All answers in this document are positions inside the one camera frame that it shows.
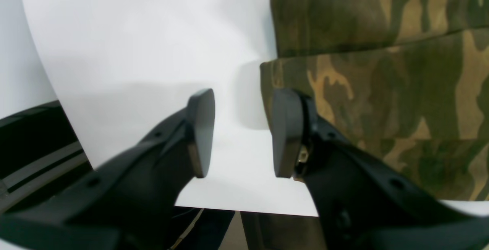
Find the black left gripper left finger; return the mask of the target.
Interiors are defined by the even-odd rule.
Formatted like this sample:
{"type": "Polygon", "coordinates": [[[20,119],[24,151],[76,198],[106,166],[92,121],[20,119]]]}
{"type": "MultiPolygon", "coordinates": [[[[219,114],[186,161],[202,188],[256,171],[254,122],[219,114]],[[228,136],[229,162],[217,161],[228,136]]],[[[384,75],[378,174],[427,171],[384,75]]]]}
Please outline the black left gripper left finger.
{"type": "Polygon", "coordinates": [[[209,171],[214,123],[214,92],[200,90],[58,196],[3,214],[1,239],[32,250],[164,250],[180,192],[209,171]]]}

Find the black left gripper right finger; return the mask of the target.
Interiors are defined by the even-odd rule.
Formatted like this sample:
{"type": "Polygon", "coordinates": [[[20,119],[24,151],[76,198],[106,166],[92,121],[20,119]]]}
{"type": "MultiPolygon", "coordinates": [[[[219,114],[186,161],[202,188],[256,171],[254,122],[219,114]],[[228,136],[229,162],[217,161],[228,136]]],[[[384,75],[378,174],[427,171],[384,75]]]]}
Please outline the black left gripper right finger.
{"type": "Polygon", "coordinates": [[[449,208],[362,151],[317,114],[311,97],[275,89],[276,177],[303,180],[328,250],[483,250],[487,216],[449,208]]]}

